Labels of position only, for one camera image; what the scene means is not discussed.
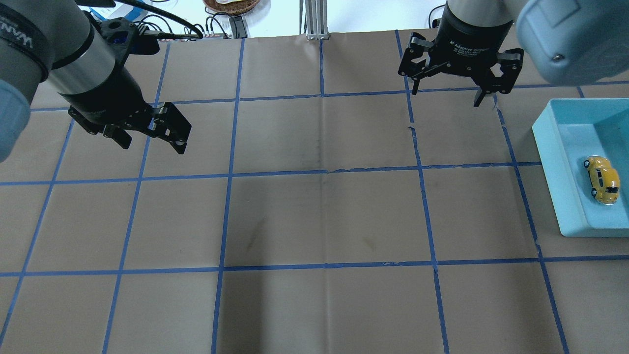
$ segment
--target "yellow toy car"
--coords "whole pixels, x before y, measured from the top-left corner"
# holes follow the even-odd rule
[[[590,176],[592,197],[605,205],[616,203],[620,190],[620,177],[616,169],[611,167],[610,160],[593,155],[583,162],[583,166]]]

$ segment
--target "metal post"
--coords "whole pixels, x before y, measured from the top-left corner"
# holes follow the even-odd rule
[[[327,0],[304,0],[306,2],[306,38],[310,40],[328,39]]]

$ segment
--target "wicker basket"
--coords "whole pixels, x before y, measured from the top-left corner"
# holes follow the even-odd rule
[[[258,5],[259,2],[260,0],[242,0],[236,1],[234,3],[219,4],[215,0],[203,0],[205,6],[209,7],[210,9],[216,12],[226,12],[228,14],[246,13],[247,11],[253,9],[256,5]]]

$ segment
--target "blue bin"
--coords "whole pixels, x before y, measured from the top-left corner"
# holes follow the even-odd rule
[[[559,229],[567,237],[629,237],[629,98],[550,100],[533,124]],[[583,162],[607,157],[620,175],[620,196],[591,196]]]

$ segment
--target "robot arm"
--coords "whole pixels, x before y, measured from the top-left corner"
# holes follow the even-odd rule
[[[159,33],[147,32],[125,19],[98,22],[73,0],[0,0],[0,161],[25,128],[35,90],[46,79],[90,134],[127,149],[126,130],[137,130],[183,154],[190,123],[172,103],[149,105],[124,68],[132,53],[159,51]]]
[[[448,0],[436,39],[413,33],[398,74],[420,80],[440,72],[471,77],[474,106],[489,93],[509,93],[522,49],[499,53],[516,21],[518,40],[542,77],[560,86],[589,84],[629,69],[629,2],[615,0]],[[428,58],[416,62],[424,53]],[[500,65],[502,76],[491,67]]]

